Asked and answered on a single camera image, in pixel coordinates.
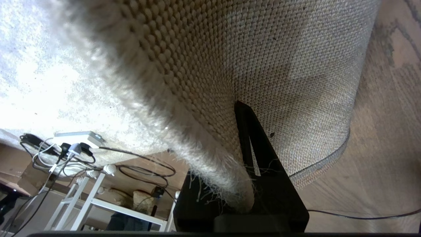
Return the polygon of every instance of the woven fabric texture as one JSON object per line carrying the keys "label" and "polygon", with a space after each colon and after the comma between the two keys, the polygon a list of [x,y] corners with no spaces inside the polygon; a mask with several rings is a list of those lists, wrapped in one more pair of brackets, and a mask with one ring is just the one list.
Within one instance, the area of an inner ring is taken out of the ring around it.
{"label": "woven fabric texture", "polygon": [[296,187],[322,175],[346,147],[378,4],[54,1],[52,12],[151,132],[249,208],[234,103],[254,110]]}

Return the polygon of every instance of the white power strip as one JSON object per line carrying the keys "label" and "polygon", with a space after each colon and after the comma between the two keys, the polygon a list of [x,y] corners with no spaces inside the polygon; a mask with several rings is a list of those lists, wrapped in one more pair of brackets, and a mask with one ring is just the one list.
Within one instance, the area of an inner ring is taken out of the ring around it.
{"label": "white power strip", "polygon": [[98,149],[103,142],[104,139],[92,131],[56,133],[53,138],[53,143],[58,145],[62,143],[86,143],[93,149]]}

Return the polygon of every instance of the white cable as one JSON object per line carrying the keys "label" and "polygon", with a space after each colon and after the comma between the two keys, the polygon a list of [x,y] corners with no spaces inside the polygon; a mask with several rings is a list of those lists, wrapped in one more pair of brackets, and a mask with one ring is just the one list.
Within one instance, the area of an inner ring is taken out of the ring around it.
{"label": "white cable", "polygon": [[88,166],[87,164],[84,164],[82,162],[75,162],[75,164],[79,164],[79,165],[81,165],[81,166],[83,166],[85,168],[92,169],[92,166]]}
{"label": "white cable", "polygon": [[[82,149],[81,149],[79,143],[75,143],[75,144],[71,145],[70,148],[69,148],[69,159],[68,160],[71,160],[75,155],[80,155],[81,153],[82,153]],[[88,166],[88,165],[86,165],[82,162],[77,162],[77,163],[86,167],[86,168],[88,168],[88,169],[92,169],[92,167],[90,167],[90,166]]]}
{"label": "white cable", "polygon": [[34,163],[34,165],[35,165],[37,168],[40,168],[40,169],[43,169],[43,170],[49,170],[49,169],[50,169],[50,168],[48,168],[48,167],[40,166],[40,165],[38,165],[37,163]]}
{"label": "white cable", "polygon": [[33,163],[35,163],[35,157],[36,156],[38,156],[38,160],[41,162],[41,163],[43,163],[45,166],[48,166],[48,167],[52,167],[54,164],[48,164],[48,163],[46,163],[44,160],[43,160],[43,158],[42,158],[42,156],[41,156],[41,154],[42,153],[44,153],[44,152],[46,152],[46,151],[48,151],[48,149],[50,149],[50,148],[52,148],[54,145],[55,145],[55,143],[53,143],[53,144],[51,144],[51,146],[49,146],[49,147],[47,147],[46,149],[44,149],[44,150],[42,150],[41,151],[41,148],[43,147],[43,145],[46,143],[46,141],[48,141],[48,140],[51,140],[51,139],[53,139],[53,137],[50,137],[50,138],[47,138],[45,141],[43,141],[41,144],[40,144],[40,147],[38,148],[38,153],[36,153],[33,157],[32,157],[32,162]]}
{"label": "white cable", "polygon": [[[38,194],[40,194],[43,190],[44,190],[44,188],[47,186],[47,183],[48,183],[48,181],[50,180],[50,177],[51,177],[51,175],[53,174],[53,172],[54,172],[54,170],[57,168],[57,167],[59,167],[59,166],[62,166],[63,164],[65,164],[65,163],[67,163],[69,160],[71,160],[74,156],[75,156],[75,153],[69,153],[69,155],[67,156],[67,159],[63,162],[63,163],[61,163],[61,164],[59,164],[59,165],[56,165],[56,164],[53,164],[53,165],[48,165],[48,164],[46,164],[46,163],[44,163],[43,161],[42,161],[42,159],[41,159],[41,157],[39,156],[42,152],[44,152],[44,151],[47,151],[48,149],[50,149],[51,147],[53,147],[54,145],[55,145],[55,143],[53,143],[51,146],[49,146],[48,148],[46,148],[46,149],[44,149],[43,151],[40,151],[41,150],[41,148],[42,148],[42,146],[45,144],[45,142],[46,141],[48,141],[48,140],[51,140],[51,139],[53,139],[53,137],[51,137],[51,138],[48,138],[48,139],[46,139],[45,141],[43,141],[41,144],[40,144],[40,147],[39,147],[39,149],[38,149],[38,153],[36,154],[36,155],[38,155],[38,159],[44,164],[44,165],[47,165],[47,166],[51,166],[51,169],[50,169],[50,171],[49,171],[49,174],[48,174],[48,177],[47,177],[47,180],[45,181],[45,183],[44,183],[44,185],[43,185],[43,187],[38,191]],[[37,196],[35,196],[34,198],[32,198],[30,201],[29,201],[29,203],[26,205],[26,207],[23,209],[23,211],[21,211],[20,213],[18,213],[18,215],[15,217],[15,219],[16,218],[18,218],[21,214],[23,214],[27,209],[28,209],[28,207],[34,202],[34,200],[36,199],[38,197],[38,195]]]}

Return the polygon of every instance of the wooden surface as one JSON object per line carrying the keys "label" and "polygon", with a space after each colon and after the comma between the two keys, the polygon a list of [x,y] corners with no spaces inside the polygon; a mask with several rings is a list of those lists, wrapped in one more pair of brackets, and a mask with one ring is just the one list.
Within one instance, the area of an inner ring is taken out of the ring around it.
{"label": "wooden surface", "polygon": [[[361,217],[421,208],[421,1],[382,3],[345,154],[299,191],[309,209]],[[310,213],[307,232],[418,232],[421,214],[351,220]]]}
{"label": "wooden surface", "polygon": [[32,168],[24,151],[0,144],[0,183],[25,195],[35,195],[47,175]]}

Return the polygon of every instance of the cardboard box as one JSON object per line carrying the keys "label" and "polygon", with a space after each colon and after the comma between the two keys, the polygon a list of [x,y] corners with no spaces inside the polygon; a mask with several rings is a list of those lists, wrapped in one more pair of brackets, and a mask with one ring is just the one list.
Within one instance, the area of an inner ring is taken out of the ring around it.
{"label": "cardboard box", "polygon": [[32,167],[32,158],[24,151],[0,144],[0,182],[32,196],[38,193],[47,174]]}

